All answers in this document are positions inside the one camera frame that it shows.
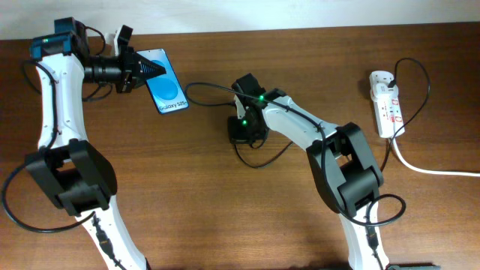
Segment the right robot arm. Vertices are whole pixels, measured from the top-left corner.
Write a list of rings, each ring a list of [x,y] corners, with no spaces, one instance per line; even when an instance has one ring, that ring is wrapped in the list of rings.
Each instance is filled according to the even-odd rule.
[[[284,91],[266,91],[252,74],[232,84],[241,143],[276,131],[306,152],[316,190],[340,217],[352,269],[384,269],[378,202],[383,175],[360,127],[328,123],[302,109]]]

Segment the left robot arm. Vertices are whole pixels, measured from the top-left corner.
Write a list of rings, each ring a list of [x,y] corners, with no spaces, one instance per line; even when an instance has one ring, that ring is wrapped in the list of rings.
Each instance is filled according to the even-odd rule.
[[[73,17],[57,19],[54,29],[34,38],[29,49],[43,121],[26,169],[52,204],[85,228],[108,269],[149,269],[119,213],[113,166],[87,137],[82,89],[84,83],[110,83],[128,93],[166,71],[129,46],[133,30],[126,25],[113,36],[112,55],[92,55],[86,26]]]

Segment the blue Galaxy smartphone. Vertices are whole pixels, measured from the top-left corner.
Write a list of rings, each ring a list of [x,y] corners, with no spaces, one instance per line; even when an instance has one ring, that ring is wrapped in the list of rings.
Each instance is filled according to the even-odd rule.
[[[161,115],[186,110],[189,103],[163,49],[147,49],[139,54],[165,68],[166,73],[146,81],[151,98]]]

